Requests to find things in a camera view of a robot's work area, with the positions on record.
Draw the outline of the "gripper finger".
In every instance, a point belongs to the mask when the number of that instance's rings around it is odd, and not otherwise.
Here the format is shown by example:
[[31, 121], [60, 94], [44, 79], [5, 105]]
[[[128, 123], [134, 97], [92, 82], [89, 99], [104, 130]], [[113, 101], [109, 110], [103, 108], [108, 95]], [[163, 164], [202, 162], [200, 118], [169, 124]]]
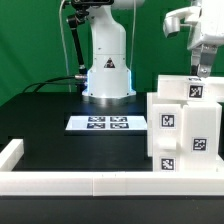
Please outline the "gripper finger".
[[210, 76], [213, 63], [217, 54], [215, 45], [202, 45], [200, 47], [197, 76], [207, 78]]
[[193, 76], [200, 75], [199, 70], [200, 58], [201, 58], [201, 48], [200, 47], [194, 48], [191, 54], [191, 74]]

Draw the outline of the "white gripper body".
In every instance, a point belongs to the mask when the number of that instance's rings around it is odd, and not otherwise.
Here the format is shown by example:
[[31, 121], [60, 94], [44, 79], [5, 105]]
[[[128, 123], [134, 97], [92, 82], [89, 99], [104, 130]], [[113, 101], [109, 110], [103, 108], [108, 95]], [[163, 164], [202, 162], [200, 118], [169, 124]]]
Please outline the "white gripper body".
[[187, 49], [224, 45], [224, 0], [198, 0], [199, 16], [190, 29]]

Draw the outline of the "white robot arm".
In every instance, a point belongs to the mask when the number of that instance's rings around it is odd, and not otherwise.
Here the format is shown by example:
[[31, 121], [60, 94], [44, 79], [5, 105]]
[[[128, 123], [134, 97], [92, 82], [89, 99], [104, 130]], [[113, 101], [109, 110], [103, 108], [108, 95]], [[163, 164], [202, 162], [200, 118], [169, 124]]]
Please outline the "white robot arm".
[[[92, 31], [93, 62], [87, 71], [85, 99], [117, 103], [132, 99], [131, 70], [126, 64], [126, 31], [117, 23], [113, 9], [131, 9], [145, 0], [112, 0], [110, 4], [92, 3], [88, 20]], [[163, 20], [167, 38], [183, 26], [190, 28], [187, 49], [192, 52], [191, 73], [198, 77], [211, 74], [217, 49], [224, 45], [224, 0], [191, 0], [191, 5], [168, 12]]]

